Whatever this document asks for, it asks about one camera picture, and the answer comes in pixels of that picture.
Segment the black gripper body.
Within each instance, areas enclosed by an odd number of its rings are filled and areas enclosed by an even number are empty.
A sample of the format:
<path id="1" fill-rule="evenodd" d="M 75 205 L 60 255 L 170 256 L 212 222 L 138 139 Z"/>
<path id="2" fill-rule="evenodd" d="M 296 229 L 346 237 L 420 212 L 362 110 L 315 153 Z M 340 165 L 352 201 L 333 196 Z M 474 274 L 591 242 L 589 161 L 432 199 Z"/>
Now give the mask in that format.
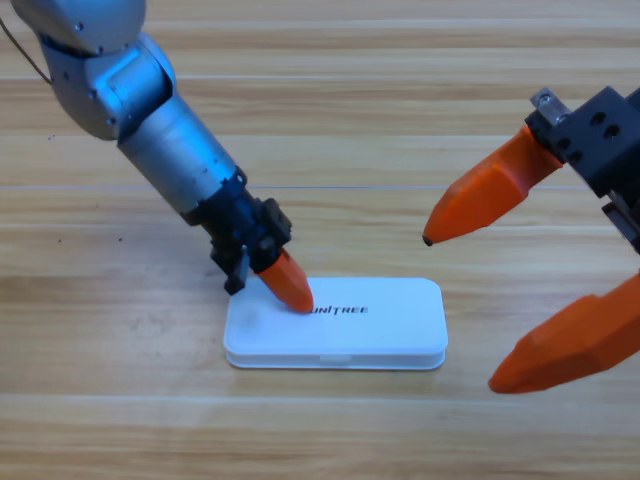
<path id="1" fill-rule="evenodd" d="M 639 92 L 624 97 L 608 86 L 574 111 L 547 88 L 530 102 L 525 122 L 536 140 L 597 197 L 609 198 L 602 211 L 638 250 Z"/>
<path id="2" fill-rule="evenodd" d="M 273 271 L 286 280 L 293 278 L 293 264 L 284 249 L 292 223 L 275 199 L 253 197 L 246 183 L 246 175 L 236 172 L 192 210 L 192 224 L 211 237 L 210 258 L 227 276 L 224 289 L 229 294 L 245 287 L 249 272 Z"/>

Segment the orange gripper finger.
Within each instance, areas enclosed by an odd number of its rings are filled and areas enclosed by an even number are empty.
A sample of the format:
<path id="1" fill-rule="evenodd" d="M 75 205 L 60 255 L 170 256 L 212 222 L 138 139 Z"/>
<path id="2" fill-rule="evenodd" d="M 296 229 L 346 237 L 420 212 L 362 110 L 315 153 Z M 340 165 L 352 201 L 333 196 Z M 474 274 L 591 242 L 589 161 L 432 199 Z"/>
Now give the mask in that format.
<path id="1" fill-rule="evenodd" d="M 527 126 L 452 183 L 423 230 L 431 246 L 487 227 L 523 202 L 562 164 Z"/>
<path id="2" fill-rule="evenodd" d="M 285 249 L 281 249 L 276 261 L 257 276 L 291 310 L 303 314 L 313 310 L 314 298 L 306 273 Z"/>
<path id="3" fill-rule="evenodd" d="M 639 276 L 584 296 L 522 337 L 488 382 L 500 394 L 553 388 L 608 370 L 639 351 Z"/>

